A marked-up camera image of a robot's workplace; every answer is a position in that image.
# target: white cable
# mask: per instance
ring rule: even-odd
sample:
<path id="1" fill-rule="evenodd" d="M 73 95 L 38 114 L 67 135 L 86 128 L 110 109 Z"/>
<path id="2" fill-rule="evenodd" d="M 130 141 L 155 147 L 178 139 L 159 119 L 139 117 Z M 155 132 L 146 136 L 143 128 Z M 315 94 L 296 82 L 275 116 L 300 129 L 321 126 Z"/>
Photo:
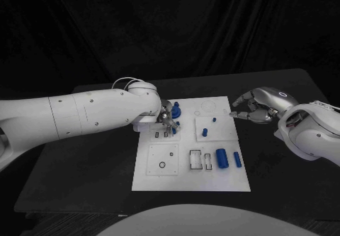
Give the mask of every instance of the white cable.
<path id="1" fill-rule="evenodd" d="M 129 82 L 126 83 L 125 87 L 123 87 L 123 90 L 126 89 L 128 85 L 133 82 L 133 81 L 139 81 L 139 80 L 129 80 Z"/>
<path id="2" fill-rule="evenodd" d="M 113 84 L 112 84 L 112 87 L 110 88 L 113 88 L 113 86 L 115 86 L 115 83 L 119 81 L 119 80 L 123 80 L 123 79 L 132 79 L 132 80 L 138 80 L 139 82 L 143 82 L 142 80 L 139 80 L 139 79 L 136 79 L 136 78 L 133 78 L 133 77 L 122 77 L 122 78 L 119 78 L 115 82 L 113 82 Z"/>

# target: table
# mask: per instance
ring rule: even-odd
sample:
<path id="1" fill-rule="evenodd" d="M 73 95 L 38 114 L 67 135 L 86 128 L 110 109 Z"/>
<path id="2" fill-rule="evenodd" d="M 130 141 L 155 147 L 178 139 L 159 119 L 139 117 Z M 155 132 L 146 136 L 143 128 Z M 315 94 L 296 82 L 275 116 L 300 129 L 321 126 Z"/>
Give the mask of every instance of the table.
<path id="1" fill-rule="evenodd" d="M 227 96 L 275 87 L 299 103 L 326 102 L 300 69 L 166 79 L 151 82 L 161 98 Z M 73 92 L 109 89 L 110 84 L 77 86 Z M 174 204 L 240 208 L 272 217 L 340 219 L 340 167 L 326 159 L 296 157 L 272 135 L 276 123 L 234 120 L 250 192 L 132 192 L 138 133 L 128 125 L 102 133 L 45 144 L 25 182 L 15 211 L 133 214 Z"/>

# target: blue object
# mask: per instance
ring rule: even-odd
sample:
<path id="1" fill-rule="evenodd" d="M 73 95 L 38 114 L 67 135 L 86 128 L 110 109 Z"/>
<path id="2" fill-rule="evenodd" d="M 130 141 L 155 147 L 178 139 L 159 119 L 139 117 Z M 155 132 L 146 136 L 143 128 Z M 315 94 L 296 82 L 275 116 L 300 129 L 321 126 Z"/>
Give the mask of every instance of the blue object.
<path id="1" fill-rule="evenodd" d="M 207 129 L 203 129 L 203 133 L 201 133 L 203 137 L 207 136 Z"/>
<path id="2" fill-rule="evenodd" d="M 227 163 L 227 158 L 226 158 L 226 153 L 224 153 L 223 148 L 215 150 L 215 157 L 217 157 L 217 166 L 220 168 L 227 168 L 228 163 Z"/>
<path id="3" fill-rule="evenodd" d="M 174 102 L 174 106 L 171 107 L 171 118 L 175 119 L 179 116 L 179 107 L 178 103 Z"/>
<path id="4" fill-rule="evenodd" d="M 233 157 L 234 157 L 236 167 L 240 168 L 241 164 L 240 164 L 240 159 L 239 159 L 239 153 L 237 152 L 233 152 Z"/>

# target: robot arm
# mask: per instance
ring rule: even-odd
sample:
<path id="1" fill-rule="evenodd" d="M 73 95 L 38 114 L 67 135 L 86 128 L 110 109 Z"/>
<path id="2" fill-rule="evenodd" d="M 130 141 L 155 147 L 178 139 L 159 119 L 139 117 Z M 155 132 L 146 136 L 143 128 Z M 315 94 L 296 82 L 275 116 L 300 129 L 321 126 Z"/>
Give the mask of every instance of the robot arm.
<path id="1" fill-rule="evenodd" d="M 145 82 L 129 85 L 128 91 L 106 89 L 56 97 L 0 101 L 0 170 L 37 145 L 119 128 L 129 123 L 133 130 L 165 123 L 169 102 L 159 100 L 156 88 Z"/>
<path id="2" fill-rule="evenodd" d="M 298 104 L 295 99 L 273 88 L 260 87 L 244 93 L 233 102 L 247 101 L 247 112 L 228 115 L 254 123 L 269 123 L 277 117 L 273 135 L 305 160 L 326 158 L 340 166 L 340 108 L 315 101 Z"/>

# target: rectangular slot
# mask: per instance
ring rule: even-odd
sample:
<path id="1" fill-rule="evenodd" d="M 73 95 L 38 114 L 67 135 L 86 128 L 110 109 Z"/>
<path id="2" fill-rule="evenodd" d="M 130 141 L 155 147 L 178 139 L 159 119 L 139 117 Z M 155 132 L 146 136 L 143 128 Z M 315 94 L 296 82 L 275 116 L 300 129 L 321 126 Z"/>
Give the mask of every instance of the rectangular slot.
<path id="1" fill-rule="evenodd" d="M 190 150 L 190 169 L 201 170 L 200 150 Z"/>
<path id="2" fill-rule="evenodd" d="M 210 158 L 208 153 L 204 154 L 204 159 L 205 159 L 205 170 L 210 171 L 213 169 L 213 165 L 211 165 L 211 158 Z"/>

